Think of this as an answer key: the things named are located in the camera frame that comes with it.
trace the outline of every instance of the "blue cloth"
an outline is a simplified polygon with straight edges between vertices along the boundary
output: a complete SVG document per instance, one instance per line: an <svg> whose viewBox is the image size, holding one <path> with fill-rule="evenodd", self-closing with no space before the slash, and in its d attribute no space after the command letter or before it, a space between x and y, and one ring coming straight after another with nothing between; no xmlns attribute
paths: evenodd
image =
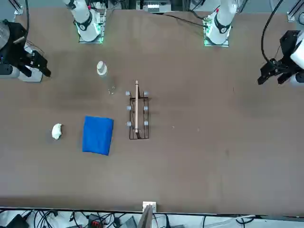
<svg viewBox="0 0 304 228"><path fill-rule="evenodd" d="M82 139L82 151L109 155L113 120L86 116Z"/></svg>

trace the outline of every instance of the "power cable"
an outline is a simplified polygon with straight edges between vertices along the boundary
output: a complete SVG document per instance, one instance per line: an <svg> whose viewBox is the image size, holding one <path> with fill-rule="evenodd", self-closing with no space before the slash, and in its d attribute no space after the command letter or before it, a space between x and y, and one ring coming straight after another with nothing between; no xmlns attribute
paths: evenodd
<svg viewBox="0 0 304 228"><path fill-rule="evenodd" d="M78 223L77 223L77 221L76 221L76 218L75 218L75 211L73 211L72 214L71 214L71 216L70 216L70 222L71 222L71 221L74 221L75 224L76 224L76 226L77 226L78 228L82 228L82 226L78 225Z"/></svg>
<svg viewBox="0 0 304 228"><path fill-rule="evenodd" d="M277 48L277 51L275 53L275 57L274 58L276 58L277 54L279 53L280 47L281 47L281 45Z"/></svg>
<svg viewBox="0 0 304 228"><path fill-rule="evenodd" d="M28 48L28 47L31 47L31 46L36 47L36 48L38 48L42 52L42 56L45 55L45 52L41 48L39 48L37 45L35 45L33 42L31 42L29 40L27 40L27 42L29 43L29 45L26 46L25 48Z"/></svg>
<svg viewBox="0 0 304 228"><path fill-rule="evenodd" d="M117 218L120 219L122 216L124 216L124 215L126 215L126 214L127 214L127 213L124 213L124 214L118 216ZM115 227L114 222L115 222L115 219L114 219L114 221L113 221L109 226L107 226L106 228L110 228L112 225Z"/></svg>
<svg viewBox="0 0 304 228"><path fill-rule="evenodd" d="M207 216L204 216L204 219L203 219L203 225L202 225L202 227L201 227L201 228L204 228L204 227L205 227L205 221L206 221L206 218L207 218Z"/></svg>
<svg viewBox="0 0 304 228"><path fill-rule="evenodd" d="M45 223L47 223L48 228L53 228L47 220L50 213L51 213L50 211L48 211L46 214L44 213L44 211L41 211L41 212L39 211L39 214L42 216L42 218L40 220L44 220L43 223L41 223L40 227L46 227Z"/></svg>
<svg viewBox="0 0 304 228"><path fill-rule="evenodd" d="M200 0L192 10L195 10L200 4L202 6L205 3L205 1L206 0Z"/></svg>
<svg viewBox="0 0 304 228"><path fill-rule="evenodd" d="M178 19L178 20L182 20L182 21L187 22L187 23L192 24L192 25L196 25L196 26L208 28L207 25L198 24L198 23L195 23L195 22L190 21L190 20L186 20L186 19L183 19L183 18L176 17L176 16L174 16L174 15L170 15L170 14L160 14L160 13L158 13L158 15L164 15L164 16L172 17L172 18L175 18L175 19Z"/></svg>
<svg viewBox="0 0 304 228"><path fill-rule="evenodd" d="M190 9L189 12L191 12L195 17L197 17L200 20L204 20L206 17L200 17L194 10Z"/></svg>
<svg viewBox="0 0 304 228"><path fill-rule="evenodd" d="M274 8L274 10L272 11L272 13L270 14L270 17L268 18L266 24L265 24L265 27L263 29L263 33L262 33L262 37L261 37L261 51L262 51L262 55L264 57L264 59L267 61L267 63L269 63L273 68L275 69L278 69L278 70L282 70L283 72L288 72L288 67L285 66L285 67L281 67L276 65L275 63L272 63L268 58L267 56L265 55L265 51L264 51L264 36L265 36L265 32L266 32L266 29L272 19L272 17L274 16L274 14L276 13L277 9L280 7L280 5L282 4L284 0L280 0L278 2L278 4L276 5L276 7Z"/></svg>
<svg viewBox="0 0 304 228"><path fill-rule="evenodd" d="M154 219L155 219L156 226L157 226L157 228L159 228L157 218L156 218L155 214L153 214L153 216L154 216Z"/></svg>
<svg viewBox="0 0 304 228"><path fill-rule="evenodd" d="M113 215L113 214L114 214L114 213L105 214L105 215L103 215L103 216L101 216L101 217L99 217L99 218L94 219L94 220L91 221L91 222L94 222L94 221L98 221L98 220L99 220L100 223L103 223L104 225L109 225L109 223L110 223L110 221L111 221L111 219L112 219L112 215ZM108 223L104 223L104 221L105 221L109 216L111 216L109 222L108 222Z"/></svg>
<svg viewBox="0 0 304 228"><path fill-rule="evenodd" d="M34 228L36 228L36 217L37 217L38 211L36 211L36 214L34 216Z"/></svg>
<svg viewBox="0 0 304 228"><path fill-rule="evenodd" d="M240 224L240 225L245 225L245 224L248 224L248 223L252 222L252 221L254 220L254 218L251 218L251 219L248 220L248 221L244 221L243 218L241 218L241 220L242 220L242 221L240 222L240 221L238 221L238 219L236 219L236 221L237 221L238 224Z"/></svg>
<svg viewBox="0 0 304 228"><path fill-rule="evenodd" d="M25 0L25 9L27 11L27 30L25 32L25 35L24 35L24 38L25 40L27 39L28 37L28 34L29 34L29 4L28 4L28 0Z"/></svg>
<svg viewBox="0 0 304 228"><path fill-rule="evenodd" d="M89 219L89 215L85 215L82 211L80 213L83 214L83 216L85 216L87 219Z"/></svg>

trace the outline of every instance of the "brown table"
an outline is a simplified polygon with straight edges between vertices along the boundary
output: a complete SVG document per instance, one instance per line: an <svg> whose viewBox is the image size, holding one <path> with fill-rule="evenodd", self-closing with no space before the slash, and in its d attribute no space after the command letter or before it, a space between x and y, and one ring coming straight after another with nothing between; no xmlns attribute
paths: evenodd
<svg viewBox="0 0 304 228"><path fill-rule="evenodd" d="M28 38L52 76L0 82L0 204L141 210L156 201L171 212L301 214L304 90L275 78L257 85L268 17L237 15L230 48L209 48L200 27L115 10L105 43L81 45L67 9L30 9ZM291 28L274 16L269 57ZM96 73L99 60L117 81L113 96ZM125 91L136 79L151 97L146 141L130 141L125 126ZM86 115L114 119L110 156L82 152ZM50 136L56 123L64 125L59 141Z"/></svg>

